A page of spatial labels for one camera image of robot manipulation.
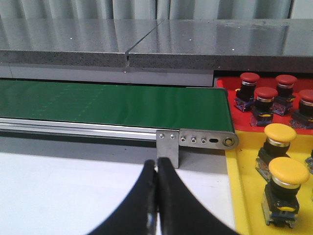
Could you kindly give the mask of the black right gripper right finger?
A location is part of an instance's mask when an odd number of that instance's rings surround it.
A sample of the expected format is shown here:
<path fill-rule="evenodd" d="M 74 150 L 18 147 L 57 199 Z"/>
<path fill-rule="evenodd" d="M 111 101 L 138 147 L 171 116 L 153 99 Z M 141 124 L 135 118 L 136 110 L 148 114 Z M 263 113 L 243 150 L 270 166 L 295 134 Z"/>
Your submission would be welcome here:
<path fill-rule="evenodd" d="M 190 192 L 171 161 L 161 157 L 158 167 L 158 206 L 163 235 L 236 235 Z"/>

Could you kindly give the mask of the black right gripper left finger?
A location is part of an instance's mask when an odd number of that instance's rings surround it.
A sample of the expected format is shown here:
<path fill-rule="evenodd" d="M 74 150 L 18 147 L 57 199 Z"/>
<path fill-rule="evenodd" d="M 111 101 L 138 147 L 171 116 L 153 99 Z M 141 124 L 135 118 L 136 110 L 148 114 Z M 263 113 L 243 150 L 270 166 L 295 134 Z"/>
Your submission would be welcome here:
<path fill-rule="evenodd" d="M 128 195 L 91 235 L 155 235 L 157 231 L 157 172 L 147 160 Z"/>

